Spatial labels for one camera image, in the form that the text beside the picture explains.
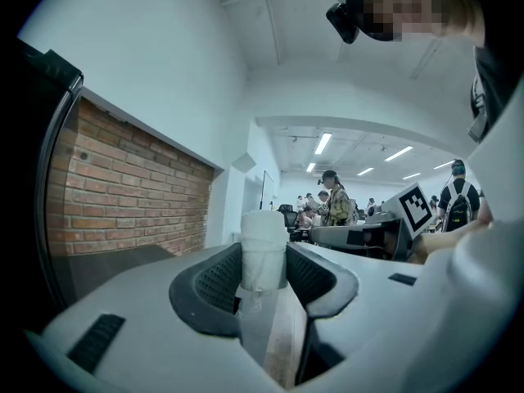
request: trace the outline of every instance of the white ceiling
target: white ceiling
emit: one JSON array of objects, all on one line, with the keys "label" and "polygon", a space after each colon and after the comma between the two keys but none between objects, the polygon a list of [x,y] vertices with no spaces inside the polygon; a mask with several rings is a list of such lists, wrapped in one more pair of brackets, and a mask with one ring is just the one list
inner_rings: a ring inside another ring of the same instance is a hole
[{"label": "white ceiling", "polygon": [[[453,160],[454,156],[420,142],[366,133],[353,129],[317,129],[314,127],[274,127],[268,129],[278,165],[283,172],[304,172],[309,163],[315,163],[314,173],[334,169],[345,178],[357,178],[363,182],[406,183],[402,178],[420,173],[417,178],[427,178],[442,173],[444,169],[433,168]],[[332,138],[321,155],[315,155],[323,133]],[[407,146],[413,149],[389,162],[387,157]],[[363,170],[371,172],[357,177]]]},{"label": "white ceiling", "polygon": [[304,59],[374,64],[457,97],[468,95],[474,67],[465,38],[380,43],[360,34],[346,45],[325,16],[336,0],[220,1],[252,70]]}]

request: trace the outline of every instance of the camouflage jacket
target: camouflage jacket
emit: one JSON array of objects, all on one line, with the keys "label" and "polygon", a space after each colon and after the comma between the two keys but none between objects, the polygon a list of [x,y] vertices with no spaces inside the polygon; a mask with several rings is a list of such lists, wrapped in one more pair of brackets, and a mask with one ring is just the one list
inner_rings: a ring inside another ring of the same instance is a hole
[{"label": "camouflage jacket", "polygon": [[327,201],[329,214],[327,215],[327,226],[345,226],[350,216],[350,198],[341,187],[335,187]]}]

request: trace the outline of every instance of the brick wall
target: brick wall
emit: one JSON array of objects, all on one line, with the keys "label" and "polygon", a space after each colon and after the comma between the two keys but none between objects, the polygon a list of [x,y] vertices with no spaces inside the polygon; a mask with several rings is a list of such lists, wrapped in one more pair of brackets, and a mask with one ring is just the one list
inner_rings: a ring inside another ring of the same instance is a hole
[{"label": "brick wall", "polygon": [[[47,191],[50,242],[66,254],[156,243],[175,255],[203,247],[214,170],[82,100],[69,164],[55,159]],[[66,179],[63,205],[59,185]]]}]

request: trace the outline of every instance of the ceiling light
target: ceiling light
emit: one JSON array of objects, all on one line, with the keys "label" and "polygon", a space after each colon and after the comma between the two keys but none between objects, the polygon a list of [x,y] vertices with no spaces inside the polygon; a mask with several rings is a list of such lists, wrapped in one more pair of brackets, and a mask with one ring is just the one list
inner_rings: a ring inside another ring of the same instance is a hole
[{"label": "ceiling light", "polygon": [[419,176],[420,174],[411,174],[410,176],[406,176],[405,178],[402,178],[403,180],[404,179],[409,179],[409,178],[414,178],[415,176]]},{"label": "ceiling light", "polygon": [[328,141],[329,141],[329,138],[331,138],[331,136],[332,135],[330,133],[324,133],[322,138],[320,138],[320,143],[318,144],[317,150],[315,151],[314,154],[322,154],[322,152],[324,151],[324,148],[326,148],[326,146],[328,144]]},{"label": "ceiling light", "polygon": [[411,146],[407,146],[405,149],[400,150],[398,153],[395,153],[393,156],[389,156],[385,161],[390,161],[390,160],[395,159],[398,156],[402,156],[404,153],[407,153],[411,149],[412,149]]},{"label": "ceiling light", "polygon": [[443,165],[440,165],[440,166],[434,167],[433,169],[440,169],[441,167],[444,167],[444,166],[447,166],[447,165],[451,165],[454,161],[455,161],[455,160],[448,161],[447,163],[444,163]]},{"label": "ceiling light", "polygon": [[363,170],[362,172],[357,174],[357,176],[362,176],[363,174],[366,174],[367,172],[371,172],[373,169],[375,169],[375,168],[374,167],[369,167],[366,170]]}]

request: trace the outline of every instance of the black backpack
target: black backpack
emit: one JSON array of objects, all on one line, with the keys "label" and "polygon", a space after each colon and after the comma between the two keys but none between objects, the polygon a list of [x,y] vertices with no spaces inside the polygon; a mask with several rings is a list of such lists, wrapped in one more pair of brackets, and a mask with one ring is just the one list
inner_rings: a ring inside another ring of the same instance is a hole
[{"label": "black backpack", "polygon": [[454,183],[448,185],[450,199],[448,208],[445,211],[442,232],[451,232],[470,223],[473,218],[472,206],[469,202],[468,191],[471,184],[464,182],[460,193],[455,190]]}]

